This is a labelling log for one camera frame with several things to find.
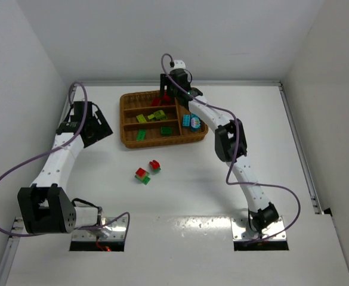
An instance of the lego brick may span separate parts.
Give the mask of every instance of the lego brick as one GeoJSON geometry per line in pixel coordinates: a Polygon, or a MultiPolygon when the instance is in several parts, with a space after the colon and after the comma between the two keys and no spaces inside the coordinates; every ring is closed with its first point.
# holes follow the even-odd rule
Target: lego brick
{"type": "Polygon", "coordinates": [[[150,106],[159,106],[160,103],[161,103],[161,100],[159,98],[154,98],[150,106]]]}
{"type": "Polygon", "coordinates": [[[145,139],[145,135],[146,135],[146,130],[145,129],[140,129],[138,131],[136,141],[144,140],[145,139]]]}
{"type": "Polygon", "coordinates": [[[146,175],[144,175],[144,176],[142,176],[142,177],[139,177],[139,176],[137,176],[137,175],[134,175],[134,176],[135,176],[137,179],[139,179],[140,181],[144,181],[146,177],[149,177],[148,174],[146,174],[146,175]]]}
{"type": "Polygon", "coordinates": [[[170,127],[161,127],[161,135],[171,135],[172,129],[170,127]]]}
{"type": "Polygon", "coordinates": [[[200,119],[198,117],[193,117],[190,120],[190,130],[193,132],[197,132],[200,128],[200,119]]]}
{"type": "Polygon", "coordinates": [[[183,127],[189,127],[190,126],[190,115],[184,115],[182,119],[182,126],[183,127]]]}
{"type": "Polygon", "coordinates": [[[163,112],[163,110],[156,111],[153,114],[155,115],[155,118],[158,120],[165,117],[165,113],[163,112]]]}
{"type": "Polygon", "coordinates": [[[142,114],[136,116],[136,118],[137,118],[138,122],[140,122],[140,123],[145,123],[146,122],[146,119],[145,119],[145,117],[142,114]]]}
{"type": "Polygon", "coordinates": [[[149,165],[154,172],[159,172],[161,170],[160,164],[156,160],[149,162],[149,165]]]}
{"type": "Polygon", "coordinates": [[[138,170],[136,171],[136,176],[143,178],[144,176],[148,175],[149,173],[146,172],[143,168],[138,168],[138,170]]]}
{"type": "Polygon", "coordinates": [[[172,99],[167,95],[166,93],[162,97],[162,101],[165,101],[166,103],[171,103],[172,99]]]}
{"type": "Polygon", "coordinates": [[[148,120],[149,121],[156,121],[155,115],[154,114],[148,115],[148,120]]]}
{"type": "Polygon", "coordinates": [[[149,177],[146,177],[145,179],[143,179],[143,183],[144,183],[145,185],[147,185],[147,184],[149,183],[149,181],[150,181],[150,178],[149,178],[149,177]]]}

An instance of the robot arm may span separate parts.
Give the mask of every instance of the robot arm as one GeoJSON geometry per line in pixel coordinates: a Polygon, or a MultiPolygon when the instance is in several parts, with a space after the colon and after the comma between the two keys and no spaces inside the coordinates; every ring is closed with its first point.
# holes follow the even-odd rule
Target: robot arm
{"type": "MultiPolygon", "coordinates": [[[[176,98],[180,105],[197,115],[215,134],[215,152],[218,158],[226,162],[228,166],[233,160],[233,151],[238,144],[237,160],[233,166],[233,173],[238,182],[258,182],[247,156],[247,143],[242,122],[238,119],[238,142],[235,122],[229,120],[218,110],[211,108],[206,97],[200,90],[192,88],[187,81],[187,73],[184,71],[183,61],[175,60],[172,64],[170,77],[180,85],[187,94],[179,90],[165,74],[161,75],[160,92],[165,92],[176,98]]],[[[255,184],[240,185],[247,199],[249,214],[252,217],[252,225],[258,232],[278,220],[279,215],[270,199],[264,194],[262,188],[255,184]]]]}
{"type": "MultiPolygon", "coordinates": [[[[87,116],[80,136],[66,147],[51,153],[31,186],[21,188],[18,193],[18,203],[29,234],[71,233],[74,229],[98,222],[100,208],[75,207],[64,191],[79,153],[113,133],[99,109],[95,114],[92,113],[92,105],[88,102],[87,116]]],[[[60,124],[52,148],[57,148],[72,138],[78,130],[83,110],[84,102],[73,103],[73,114],[60,124]]]]}

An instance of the purple cable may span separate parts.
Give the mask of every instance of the purple cable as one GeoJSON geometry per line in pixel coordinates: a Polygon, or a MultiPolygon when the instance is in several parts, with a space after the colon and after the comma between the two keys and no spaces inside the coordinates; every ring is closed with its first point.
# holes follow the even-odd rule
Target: purple cable
{"type": "MultiPolygon", "coordinates": [[[[238,123],[238,120],[235,116],[235,114],[233,112],[231,112],[230,110],[228,109],[225,109],[225,108],[221,108],[221,107],[217,107],[217,106],[214,106],[214,105],[209,105],[209,104],[205,104],[203,101],[201,100],[198,100],[196,97],[192,96],[191,94],[189,94],[185,89],[183,89],[177,82],[174,81],[174,79],[172,79],[172,77],[169,75],[169,73],[166,71],[166,68],[165,68],[165,65],[163,64],[163,59],[165,57],[169,57],[170,60],[173,62],[173,57],[171,56],[171,54],[163,54],[162,57],[161,57],[161,67],[162,67],[162,70],[163,72],[166,74],[166,76],[168,77],[168,79],[180,90],[182,91],[183,93],[189,95],[193,100],[197,101],[198,103],[200,104],[203,104],[203,105],[207,105],[208,107],[210,108],[213,108],[213,109],[216,109],[216,110],[220,110],[220,111],[223,111],[223,112],[226,112],[228,114],[230,114],[232,116],[232,118],[234,119],[234,122],[235,122],[235,126],[236,126],[236,142],[239,142],[239,123],[238,123]]],[[[298,198],[298,196],[296,195],[296,193],[294,193],[293,191],[291,191],[289,188],[286,188],[285,186],[280,186],[280,185],[272,185],[272,184],[261,184],[261,183],[254,183],[254,182],[229,182],[228,180],[230,179],[230,175],[231,175],[231,172],[233,171],[233,167],[234,167],[234,164],[236,162],[236,159],[237,159],[237,154],[238,154],[238,144],[235,144],[235,148],[234,148],[234,153],[233,153],[233,159],[232,159],[232,163],[230,164],[230,167],[228,169],[228,172],[227,172],[227,176],[226,176],[226,184],[227,185],[257,185],[257,186],[267,186],[267,187],[273,187],[273,188],[280,188],[280,189],[284,189],[288,192],[290,192],[296,199],[297,201],[297,204],[298,204],[298,212],[297,212],[297,215],[295,216],[295,218],[293,219],[293,221],[284,228],[284,230],[276,233],[276,234],[273,234],[273,235],[270,235],[268,237],[265,237],[265,238],[257,238],[257,239],[254,239],[254,240],[251,240],[251,241],[248,241],[247,243],[259,243],[261,241],[265,241],[265,240],[268,240],[269,238],[272,238],[272,237],[275,237],[276,235],[278,234],[281,234],[283,231],[286,231],[287,229],[289,229],[292,225],[295,224],[295,222],[298,220],[299,218],[299,215],[300,215],[300,212],[301,212],[301,204],[300,204],[300,200],[298,198]]]]}
{"type": "MultiPolygon", "coordinates": [[[[74,85],[79,85],[79,86],[81,86],[81,88],[83,89],[83,92],[84,92],[84,100],[85,100],[85,101],[84,101],[84,115],[83,115],[83,118],[82,118],[82,120],[81,120],[81,122],[80,122],[80,126],[79,126],[78,131],[76,131],[76,133],[72,136],[72,138],[69,139],[67,142],[65,142],[63,145],[58,146],[58,147],[56,147],[56,148],[54,148],[54,149],[52,149],[52,150],[49,150],[49,151],[47,151],[47,152],[44,152],[44,153],[42,153],[42,154],[40,154],[40,155],[37,155],[37,156],[35,156],[35,157],[32,157],[32,158],[30,158],[30,159],[28,159],[28,160],[26,160],[26,161],[24,161],[24,162],[22,162],[22,163],[16,165],[15,167],[12,167],[10,170],[4,172],[4,173],[0,176],[0,181],[3,180],[3,178],[5,178],[7,175],[9,175],[9,174],[12,173],[13,171],[15,171],[15,170],[17,170],[17,169],[23,167],[24,165],[26,165],[26,164],[28,164],[28,163],[31,163],[32,161],[35,161],[35,160],[37,160],[37,159],[43,158],[43,157],[45,157],[45,156],[47,156],[47,155],[50,155],[51,153],[53,153],[53,152],[55,152],[55,151],[61,149],[62,147],[65,147],[65,146],[71,144],[71,142],[72,142],[73,140],[75,140],[76,137],[78,137],[78,136],[80,135],[80,132],[81,132],[81,130],[83,129],[83,126],[84,126],[85,117],[87,116],[88,98],[87,98],[87,91],[85,90],[84,85],[83,85],[81,82],[74,82],[73,84],[71,84],[71,86],[70,86],[70,88],[69,88],[69,91],[72,91],[74,85]]],[[[7,234],[7,235],[10,235],[10,236],[14,236],[14,237],[34,237],[34,236],[35,236],[35,234],[16,234],[16,233],[13,233],[13,232],[10,232],[10,231],[6,231],[6,230],[2,229],[1,227],[0,227],[0,232],[3,233],[3,234],[7,234]]]]}
{"type": "Polygon", "coordinates": [[[128,216],[128,223],[126,224],[126,230],[125,230],[125,235],[124,235],[124,241],[125,241],[126,240],[126,235],[128,234],[128,230],[129,230],[129,222],[131,221],[131,214],[129,212],[125,212],[125,213],[120,214],[118,217],[108,221],[104,225],[83,226],[83,227],[81,227],[79,229],[84,230],[84,231],[95,231],[97,229],[100,229],[100,228],[103,228],[105,226],[108,226],[108,225],[112,224],[113,222],[117,221],[118,219],[122,218],[125,215],[128,216]]]}

